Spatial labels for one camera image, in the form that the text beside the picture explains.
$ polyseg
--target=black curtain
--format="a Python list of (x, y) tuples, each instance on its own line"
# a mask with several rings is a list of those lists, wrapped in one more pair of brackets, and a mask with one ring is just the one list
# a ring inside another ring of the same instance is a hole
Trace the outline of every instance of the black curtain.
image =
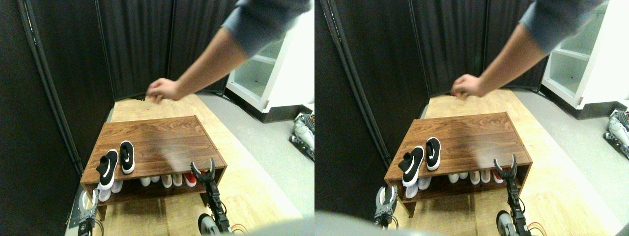
[(0, 228), (63, 235), (79, 182), (22, 24), (21, 1), (0, 1)]
[(428, 104), (411, 6), (406, 1), (334, 3), (358, 78), (393, 157), (413, 119)]
[(430, 96), (484, 68), (486, 0), (413, 1)]
[(386, 173), (343, 70), (324, 19), (314, 3), (317, 140), (314, 209), (373, 218), (374, 198)]
[(100, 1), (116, 100), (144, 94), (167, 77), (172, 1)]
[[(524, 15), (524, 12), (532, 2), (531, 0), (489, 0), (485, 68), (491, 64), (503, 49), (522, 15)], [(507, 84), (506, 87), (539, 89), (547, 61), (548, 57), (545, 57), (522, 76)]]
[[(176, 80), (209, 45), (237, 0), (175, 1), (169, 79)], [(223, 93), (227, 77), (203, 89)]]
[(31, 1), (39, 44), (83, 167), (113, 107), (94, 1)]

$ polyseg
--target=gray floor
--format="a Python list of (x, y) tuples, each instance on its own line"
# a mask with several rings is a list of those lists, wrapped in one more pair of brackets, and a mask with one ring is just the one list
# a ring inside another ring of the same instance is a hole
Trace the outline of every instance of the gray floor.
[(315, 163), (288, 141), (294, 122), (263, 124), (227, 98), (197, 95), (269, 173), (299, 212), (313, 214)]
[(609, 119), (579, 121), (540, 95), (520, 89), (513, 93), (572, 159), (618, 221), (627, 224), (629, 160), (603, 138)]

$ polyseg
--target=black cabinet base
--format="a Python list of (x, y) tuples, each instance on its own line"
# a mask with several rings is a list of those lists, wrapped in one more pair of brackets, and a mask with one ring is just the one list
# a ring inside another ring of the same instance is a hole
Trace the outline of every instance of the black cabinet base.
[(544, 95), (546, 95), (549, 100), (551, 100), (565, 112), (568, 112), (568, 114), (572, 115), (577, 120), (609, 116), (611, 112), (614, 111), (614, 109), (623, 107), (617, 101), (610, 101), (606, 103), (585, 104), (582, 110), (577, 110), (544, 85), (540, 86), (540, 92), (544, 93)]
[(312, 112), (312, 110), (305, 107), (304, 105), (294, 105), (278, 106), (271, 108), (268, 113), (262, 113), (229, 89), (225, 89), (225, 96), (227, 96), (227, 98), (232, 100), (234, 103), (236, 103), (236, 105), (241, 107), (247, 113), (253, 115), (253, 117), (265, 124), (278, 121), (293, 120), (295, 119), (295, 117), (297, 117), (297, 115), (299, 115), (300, 112)]

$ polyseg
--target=wooden floor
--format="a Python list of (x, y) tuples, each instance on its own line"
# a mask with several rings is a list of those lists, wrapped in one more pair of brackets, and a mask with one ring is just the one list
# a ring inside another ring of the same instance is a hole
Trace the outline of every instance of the wooden floor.
[[(621, 224), (590, 182), (566, 156), (524, 105), (509, 90), (461, 101), (452, 96), (432, 98), (425, 118), (506, 111), (533, 159), (521, 198), (526, 222), (539, 222), (547, 235), (614, 235)], [(398, 204), (400, 227), (445, 235), (498, 235), (496, 214), (509, 210), (505, 189), (419, 201), (408, 218)]]
[[(111, 122), (191, 115), (199, 118), (228, 164), (218, 187), (231, 225), (240, 223), (251, 230), (301, 218), (279, 186), (196, 95), (159, 105), (118, 101)], [(199, 235), (197, 219), (202, 213), (210, 210), (198, 194), (190, 194), (110, 205), (103, 224), (107, 235)]]

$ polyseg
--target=gray sleeve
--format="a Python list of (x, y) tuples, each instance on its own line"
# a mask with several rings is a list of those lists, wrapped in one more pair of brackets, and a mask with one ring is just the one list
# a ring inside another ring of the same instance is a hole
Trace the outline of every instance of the gray sleeve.
[(309, 0), (239, 0), (222, 27), (253, 57), (269, 43), (282, 39), (295, 18), (310, 9)]
[(524, 24), (542, 51), (550, 53), (562, 40), (579, 33), (603, 0), (537, 0), (528, 7)]

